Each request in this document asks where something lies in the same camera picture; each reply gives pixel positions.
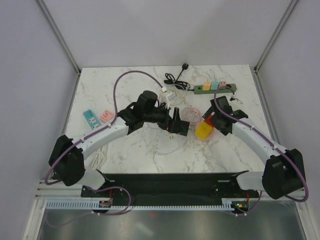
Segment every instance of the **reflective floor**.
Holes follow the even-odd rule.
[[[83,210],[48,210],[62,224]],[[252,214],[217,211],[131,211],[119,216],[86,215],[64,227],[42,223],[39,240],[304,240],[293,202],[260,202]]]

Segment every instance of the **white wall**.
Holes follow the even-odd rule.
[[[22,239],[76,74],[33,0],[0,8],[0,235]]]
[[[255,65],[290,0],[44,0],[80,67]]]
[[[320,1],[300,1],[260,76],[280,137],[303,154],[309,206],[320,223]]]

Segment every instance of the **white marble tabletop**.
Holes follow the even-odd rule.
[[[241,109],[269,136],[266,119],[248,65],[189,66],[182,73],[180,80],[189,82],[194,76],[205,75],[213,81],[210,69],[214,71],[218,81],[237,85],[236,96],[243,102]],[[130,70],[145,71],[165,85],[165,73],[171,73],[177,77],[181,66],[84,68],[66,129],[66,135],[69,138],[91,131],[83,116],[84,111],[91,109],[97,117],[104,110],[114,112],[114,83],[122,73]],[[192,83],[201,85],[205,80],[199,77]],[[118,110],[137,101],[144,90],[161,93],[160,87],[148,76],[140,73],[124,76],[116,89]],[[199,109],[201,114],[210,107],[212,98],[212,94],[195,95],[191,91],[186,95],[187,103]],[[181,103],[178,107],[182,111],[186,105]],[[219,173],[264,170],[264,165],[258,156],[232,134],[224,136],[216,130],[209,141],[201,141],[195,137],[193,130],[189,130],[188,136],[183,137],[156,128],[157,125],[145,123],[143,128],[111,142],[101,171],[104,173]],[[177,151],[167,154],[180,145],[182,146]]]

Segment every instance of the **green power strip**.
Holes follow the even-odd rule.
[[[234,83],[227,84],[228,87],[231,87],[231,89],[235,92],[237,90],[237,86]],[[219,94],[228,94],[232,93],[231,90],[229,89],[221,89],[221,90],[208,90],[208,91],[203,91],[202,90],[202,85],[196,85],[194,86],[194,94],[214,94],[214,93],[219,93]]]

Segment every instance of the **yellow block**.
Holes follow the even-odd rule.
[[[200,125],[195,129],[194,134],[201,140],[205,140],[205,138],[212,131],[213,127],[206,124],[204,121],[200,123]]]
[[[205,81],[202,85],[202,90],[203,91],[209,91],[211,87],[211,82]]]

